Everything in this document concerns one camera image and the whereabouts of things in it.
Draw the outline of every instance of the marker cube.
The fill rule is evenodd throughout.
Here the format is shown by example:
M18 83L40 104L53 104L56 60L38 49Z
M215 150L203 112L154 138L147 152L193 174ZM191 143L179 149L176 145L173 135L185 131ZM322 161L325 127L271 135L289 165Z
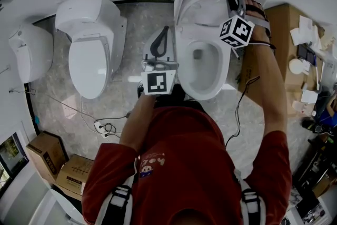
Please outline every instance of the marker cube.
M234 49L247 46L253 33L254 24L234 15L220 25L219 38Z
M171 94L176 70L142 72L145 95Z

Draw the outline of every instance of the hand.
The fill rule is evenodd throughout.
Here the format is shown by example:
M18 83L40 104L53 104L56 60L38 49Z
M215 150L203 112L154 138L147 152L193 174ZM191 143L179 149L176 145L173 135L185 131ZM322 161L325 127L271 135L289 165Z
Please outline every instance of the hand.
M263 8L262 8L261 4L257 3L256 1L254 1L254 0L245 0L245 2L246 2L246 4L255 6L255 7L259 8L260 10L263 11ZM246 13L247 13L247 15L254 16L256 18L265 20L265 18L261 14L259 14L257 12L246 11ZM267 34L265 32L265 28L262 27L262 26L259 26L259 25L255 25L251 38L254 41L261 41L261 42L268 42L268 43L270 42L269 38L268 38L268 36L267 36Z

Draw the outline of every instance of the forearm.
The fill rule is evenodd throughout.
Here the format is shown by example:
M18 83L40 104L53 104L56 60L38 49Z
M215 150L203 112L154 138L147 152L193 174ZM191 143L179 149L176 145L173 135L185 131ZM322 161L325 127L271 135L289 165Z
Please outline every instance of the forearm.
M255 45L254 51L259 66L264 135L274 130L286 132L287 101L281 71L269 47Z
M328 113L329 113L329 115L331 116L331 117L333 117L334 115L335 115L335 111L332 109L332 103L333 103L333 101L335 100L335 98L336 98L336 95L334 95L330 100L329 100L329 102L328 102L328 104L326 105L326 110L328 111Z
M139 152L152 119L154 96L142 94L123 128L120 144L132 147Z

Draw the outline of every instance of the power cord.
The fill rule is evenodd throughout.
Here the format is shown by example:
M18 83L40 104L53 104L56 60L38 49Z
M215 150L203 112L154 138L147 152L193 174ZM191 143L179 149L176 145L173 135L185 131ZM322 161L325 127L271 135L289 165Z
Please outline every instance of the power cord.
M16 92L16 93L19 93L19 94L28 93L28 94L31 94L31 95L33 95L33 96L35 96L35 94L37 93L37 91L36 91L35 89L32 89L32 88L31 88L31 91L18 91L18 90L15 90L15 89L10 89L9 92L10 92L10 93ZM106 131L107 133L101 133L101 132L99 132L99 131L96 129L96 127L95 127L95 123L96 123L97 121L100 121L100 120L117 120L117 119L122 119L122 118L128 118L128 116L130 115L130 113L127 113L125 116L120 117L120 118L101 118L101 119L96 119L96 118L94 118L92 115L87 114L87 113L85 113L85 112L82 112L82 96L81 96L81 109L78 110L78 109L75 109L75 108L73 108L73 107L71 107L71 106L69 106L69 105L67 105L67 104L65 104L65 103L63 103L63 102L57 100L56 98L54 98L54 97L52 97L52 96L50 96L50 95L48 95L48 94L40 93L40 92L38 92L38 93L41 94L41 95L47 96L47 97L49 97L50 99L52 99L52 100L54 100L54 101L56 101L56 102L58 102L58 103L60 103L60 104L62 104L62 105L64 105L64 106L66 106L66 107L68 107L68 108L70 108L70 109L72 109L72 110L74 110L74 111L80 113L80 116L81 116L82 120L84 121L86 127L87 127L90 131L95 132L95 133L100 134L100 135L104 135L105 137L108 137L109 135L114 135L114 136L120 138L120 136L118 136L118 135L116 134L116 133L120 133L120 132L116 132L116 127L115 127L112 123L106 123L105 125L100 126L100 128L104 128L105 131ZM93 130L93 129L91 129L91 128L89 127L89 125L87 124L87 122L84 120L83 115L86 115L86 116L88 116L88 117L90 117L90 118L92 118L92 119L94 120L94 127L95 127L95 130Z
M239 102L237 103L237 106L236 106L236 109L235 109L235 119L236 119L236 124L237 124L237 131L234 135L229 137L229 139L227 140L227 142L225 144L225 148L227 148L227 144L230 141L230 139L238 137L240 135L240 131L241 131L240 118L239 118L240 102L241 102L244 94L246 93L248 86L255 83L258 79L260 79L260 76L254 77L254 78L252 78L252 79L250 79L246 82L246 87L245 87L244 91L242 92L242 95L241 95L241 97L239 99Z

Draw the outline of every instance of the toilet tank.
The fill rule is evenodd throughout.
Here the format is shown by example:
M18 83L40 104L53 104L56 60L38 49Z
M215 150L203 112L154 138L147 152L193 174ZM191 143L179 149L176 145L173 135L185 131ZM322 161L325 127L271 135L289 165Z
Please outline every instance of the toilet tank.
M113 31L120 10L110 0L67 0L57 9L55 27L71 38L83 33Z

